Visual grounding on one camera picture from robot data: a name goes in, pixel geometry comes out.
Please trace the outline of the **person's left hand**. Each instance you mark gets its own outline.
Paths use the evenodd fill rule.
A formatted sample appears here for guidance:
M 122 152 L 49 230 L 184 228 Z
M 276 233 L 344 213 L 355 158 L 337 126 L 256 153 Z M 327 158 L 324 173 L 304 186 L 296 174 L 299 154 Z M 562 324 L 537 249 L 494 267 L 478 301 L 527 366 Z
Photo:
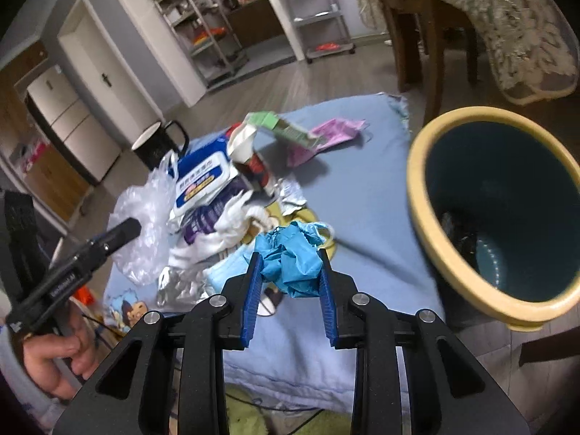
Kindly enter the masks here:
M 64 401 L 73 399 L 78 390 L 62 374 L 55 359 L 71 359 L 72 372 L 84 380 L 90 378 L 99 364 L 90 326 L 73 302 L 68 310 L 71 335 L 44 334 L 30 337 L 22 343 L 22 361 L 29 377 L 44 392 Z

